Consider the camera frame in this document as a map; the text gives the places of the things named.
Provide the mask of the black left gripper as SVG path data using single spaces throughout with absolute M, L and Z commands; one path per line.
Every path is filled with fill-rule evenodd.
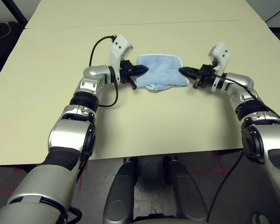
M 148 71 L 148 67 L 145 65 L 133 65 L 129 60 L 123 60 L 120 62 L 120 82 L 122 84 L 130 84 L 133 90 L 137 89 L 137 86 L 133 80 L 134 76 L 141 76 Z

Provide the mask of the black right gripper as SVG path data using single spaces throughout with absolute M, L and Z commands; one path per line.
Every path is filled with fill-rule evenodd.
M 217 77 L 213 66 L 206 64 L 203 64 L 200 69 L 182 67 L 179 71 L 185 77 L 194 79 L 194 89 L 211 87 Z

